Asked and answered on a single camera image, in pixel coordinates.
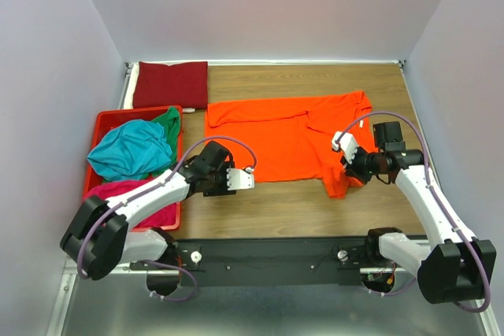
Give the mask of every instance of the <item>orange cloth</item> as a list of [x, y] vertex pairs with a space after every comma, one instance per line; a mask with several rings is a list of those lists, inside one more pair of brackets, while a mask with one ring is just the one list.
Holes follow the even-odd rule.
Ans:
[[[371, 112], [363, 91], [310, 98], [271, 98], [208, 105], [205, 136], [237, 138], [258, 156], [257, 183], [322, 179], [331, 198], [344, 198], [348, 186], [361, 186], [344, 174], [342, 154], [332, 151], [332, 137], [351, 121]], [[350, 132], [360, 146], [375, 150], [368, 119]], [[252, 163], [241, 146], [218, 140], [233, 154], [236, 167]]]

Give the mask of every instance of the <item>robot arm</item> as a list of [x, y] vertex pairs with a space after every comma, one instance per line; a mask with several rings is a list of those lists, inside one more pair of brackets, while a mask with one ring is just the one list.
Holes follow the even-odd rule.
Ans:
[[[166, 233], [161, 230], [130, 232], [141, 220], [159, 209], [195, 193], [201, 192], [204, 196], [229, 195], [253, 187], [252, 173], [235, 168], [229, 150], [212, 141], [199, 155], [185, 161], [175, 173], [167, 170], [121, 196], [105, 200], [96, 196], [88, 198], [70, 223], [60, 247], [75, 261], [79, 261], [79, 255], [83, 253], [82, 269], [90, 278], [101, 279], [119, 263], [156, 261], [165, 254], [173, 243]], [[90, 233], [97, 220], [107, 212], [110, 215], [94, 233]]]
[[[347, 175], [362, 183], [367, 183], [374, 175], [378, 178], [387, 175], [387, 184], [397, 185], [418, 215], [429, 247], [409, 240], [398, 229], [375, 229], [366, 237], [366, 255], [373, 262], [393, 260], [405, 268], [417, 279], [422, 294], [430, 303], [484, 297], [480, 271], [462, 237], [476, 250], [488, 281], [495, 264], [494, 246], [488, 240], [478, 240], [460, 220], [430, 168], [428, 180], [423, 153], [406, 149], [399, 122], [375, 124], [373, 129], [378, 153], [367, 153], [352, 135], [342, 136], [339, 132], [333, 138], [333, 149], [343, 151], [342, 163]], [[433, 190], [439, 201], [433, 196]]]

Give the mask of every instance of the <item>dark red cloth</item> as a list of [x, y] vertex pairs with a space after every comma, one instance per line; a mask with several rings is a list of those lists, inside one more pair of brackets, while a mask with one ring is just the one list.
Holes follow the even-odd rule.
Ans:
[[140, 62], [133, 108], [180, 105], [206, 109], [208, 62], [158, 65]]
[[[100, 197], [102, 200], [106, 200], [109, 197], [118, 196], [129, 192], [130, 190], [134, 190], [148, 182], [149, 180], [127, 180], [98, 185], [92, 188], [86, 194], [84, 199], [95, 195]], [[144, 219], [142, 222], [137, 224], [135, 228], [172, 226], [175, 223], [176, 204], [171, 204], [154, 213], [152, 216]]]

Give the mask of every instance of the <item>gray floor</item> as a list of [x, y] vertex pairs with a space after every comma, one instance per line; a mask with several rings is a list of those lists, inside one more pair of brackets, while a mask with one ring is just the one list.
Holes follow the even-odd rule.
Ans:
[[418, 288], [376, 297], [336, 285], [201, 288], [185, 303], [150, 298], [143, 275], [77, 281], [64, 335], [484, 335], [480, 317], [430, 305]]

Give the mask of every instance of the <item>green cloth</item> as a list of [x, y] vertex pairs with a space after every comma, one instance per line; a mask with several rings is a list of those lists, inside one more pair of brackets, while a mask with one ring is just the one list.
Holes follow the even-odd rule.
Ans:
[[[165, 129], [166, 143], [170, 145], [173, 152], [172, 163], [170, 165], [176, 163], [178, 155], [177, 142], [180, 134], [180, 125], [181, 125], [179, 111], [177, 110], [177, 108], [170, 106], [166, 113], [157, 116], [152, 120], [152, 122], [160, 124]], [[158, 177], [165, 170], [166, 168], [156, 172], [152, 172], [152, 176]]]

